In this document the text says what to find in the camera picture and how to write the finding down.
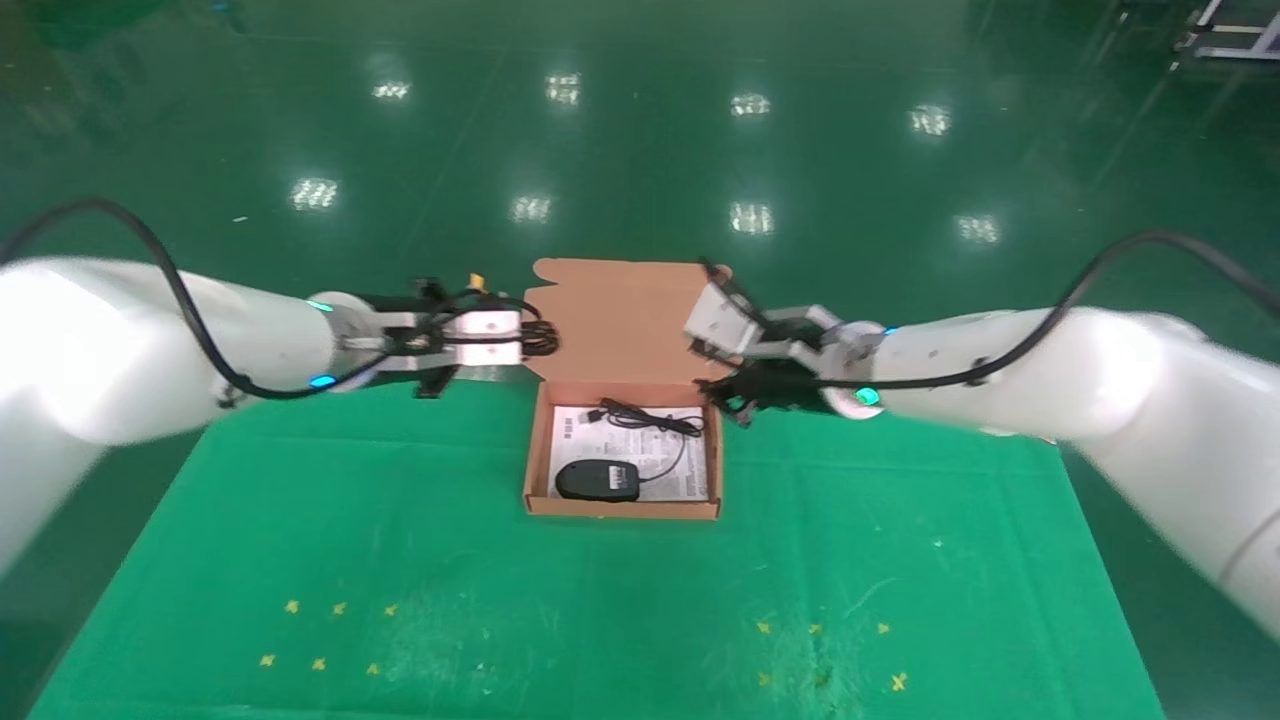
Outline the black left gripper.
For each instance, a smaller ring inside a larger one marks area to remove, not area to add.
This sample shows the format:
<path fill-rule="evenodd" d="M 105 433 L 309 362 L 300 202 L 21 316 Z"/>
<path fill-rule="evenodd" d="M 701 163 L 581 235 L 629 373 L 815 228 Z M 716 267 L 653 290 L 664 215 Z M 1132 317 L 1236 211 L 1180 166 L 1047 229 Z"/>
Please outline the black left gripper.
<path fill-rule="evenodd" d="M 440 397 L 460 369 L 445 342 L 457 302 L 436 278 L 416 278 L 408 296 L 374 296 L 388 359 L 375 369 L 372 386 L 412 383 L 415 398 Z"/>

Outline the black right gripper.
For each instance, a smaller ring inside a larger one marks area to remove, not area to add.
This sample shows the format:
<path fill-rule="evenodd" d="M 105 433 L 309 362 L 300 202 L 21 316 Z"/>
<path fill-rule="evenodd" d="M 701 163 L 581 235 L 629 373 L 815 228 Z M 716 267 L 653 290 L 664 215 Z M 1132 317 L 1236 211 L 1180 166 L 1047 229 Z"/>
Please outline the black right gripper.
<path fill-rule="evenodd" d="M 765 411 L 836 415 L 814 373 L 791 357 L 744 359 L 742 388 L 737 380 L 698 380 L 698 392 L 741 428 Z"/>

